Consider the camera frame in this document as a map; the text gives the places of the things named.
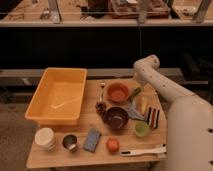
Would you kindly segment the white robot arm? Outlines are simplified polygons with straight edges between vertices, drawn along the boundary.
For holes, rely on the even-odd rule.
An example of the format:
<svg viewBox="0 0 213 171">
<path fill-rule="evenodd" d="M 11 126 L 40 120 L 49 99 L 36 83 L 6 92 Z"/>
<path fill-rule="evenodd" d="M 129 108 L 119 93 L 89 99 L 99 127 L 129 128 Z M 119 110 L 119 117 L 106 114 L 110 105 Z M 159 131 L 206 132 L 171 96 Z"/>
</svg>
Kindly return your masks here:
<svg viewBox="0 0 213 171">
<path fill-rule="evenodd" d="M 213 105 L 157 71 L 156 55 L 137 60 L 136 80 L 148 82 L 170 103 L 166 171 L 213 171 Z"/>
</svg>

